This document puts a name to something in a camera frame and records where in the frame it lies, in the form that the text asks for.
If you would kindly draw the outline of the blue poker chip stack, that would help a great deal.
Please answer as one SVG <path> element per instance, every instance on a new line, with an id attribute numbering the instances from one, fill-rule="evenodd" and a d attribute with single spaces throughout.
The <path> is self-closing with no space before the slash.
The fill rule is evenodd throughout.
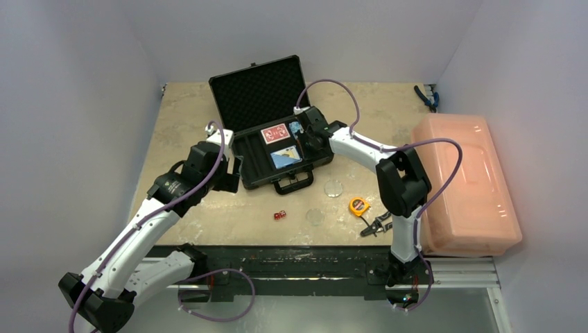
<path id="1" fill-rule="evenodd" d="M 295 139 L 297 139 L 299 135 L 304 133 L 304 129 L 302 128 L 302 125 L 298 121 L 290 122 L 288 124 L 288 128 L 289 128 L 290 132 L 292 133 L 292 136 Z"/>

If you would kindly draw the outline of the black poker set case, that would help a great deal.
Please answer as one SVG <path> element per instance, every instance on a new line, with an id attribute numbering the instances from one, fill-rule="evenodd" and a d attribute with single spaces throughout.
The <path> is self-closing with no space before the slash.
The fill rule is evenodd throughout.
<path id="1" fill-rule="evenodd" d="M 242 157 L 247 190 L 272 184 L 280 195 L 313 184 L 313 170 L 330 163 L 328 148 L 313 150 L 303 132 L 308 121 L 293 108 L 310 105 L 298 55 L 251 64 L 208 80 L 224 128 L 234 133 L 232 152 Z"/>

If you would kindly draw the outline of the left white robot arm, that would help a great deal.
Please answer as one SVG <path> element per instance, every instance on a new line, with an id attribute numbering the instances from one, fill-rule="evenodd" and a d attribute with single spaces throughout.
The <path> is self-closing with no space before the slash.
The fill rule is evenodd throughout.
<path id="1" fill-rule="evenodd" d="M 228 172 L 231 139 L 207 139 L 187 159 L 158 176 L 138 212 L 115 240 L 81 273 L 65 273 L 59 290 L 71 307 L 68 332 L 82 318 L 90 332 L 118 332 L 135 309 L 176 282 L 197 284 L 215 275 L 207 256 L 183 244 L 153 266 L 138 271 L 155 243 L 211 191 L 238 190 L 240 161 Z"/>

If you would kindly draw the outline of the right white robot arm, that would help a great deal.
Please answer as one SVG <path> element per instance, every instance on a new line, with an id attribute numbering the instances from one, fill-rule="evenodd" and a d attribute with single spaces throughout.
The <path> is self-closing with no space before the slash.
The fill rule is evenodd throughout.
<path id="1" fill-rule="evenodd" d="M 308 187 L 312 170 L 342 155 L 373 172 L 379 198 L 392 214 L 391 277 L 406 282 L 416 274 L 421 251 L 420 213 L 431 182 L 412 145 L 387 146 L 364 137 L 341 121 L 328 122 L 316 107 L 295 108 L 293 115 L 262 111 L 224 115 L 235 133 L 233 151 L 244 158 L 246 189 L 272 184 L 280 195 Z"/>

